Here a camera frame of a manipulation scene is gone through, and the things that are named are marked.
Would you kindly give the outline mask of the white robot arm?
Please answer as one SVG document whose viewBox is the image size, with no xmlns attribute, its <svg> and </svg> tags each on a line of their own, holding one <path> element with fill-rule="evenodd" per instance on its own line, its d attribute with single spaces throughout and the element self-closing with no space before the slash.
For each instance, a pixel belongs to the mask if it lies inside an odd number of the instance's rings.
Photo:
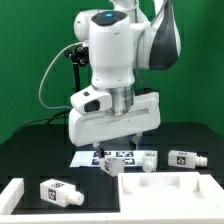
<svg viewBox="0 0 224 224">
<path fill-rule="evenodd" d="M 148 20 L 138 0 L 110 0 L 114 9 L 88 10 L 74 24 L 88 44 L 91 85 L 71 96 L 69 137 L 76 146 L 99 144 L 142 133 L 160 125 L 159 93 L 134 91 L 140 69 L 167 70 L 180 56 L 181 42 L 172 0 L 153 0 Z"/>
</svg>

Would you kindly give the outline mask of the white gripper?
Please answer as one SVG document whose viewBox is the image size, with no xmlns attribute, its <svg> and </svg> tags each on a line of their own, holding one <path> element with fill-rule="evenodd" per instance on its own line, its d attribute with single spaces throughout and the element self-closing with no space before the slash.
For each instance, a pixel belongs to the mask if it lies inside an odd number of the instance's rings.
<svg viewBox="0 0 224 224">
<path fill-rule="evenodd" d="M 93 144 L 99 158 L 104 158 L 104 149 L 99 142 L 135 134 L 132 143 L 137 150 L 142 132 L 156 129 L 159 125 L 159 94 L 150 92 L 137 96 L 129 112 L 121 116 L 107 116 L 104 112 L 81 114 L 72 109 L 69 137 L 76 146 Z"/>
</svg>

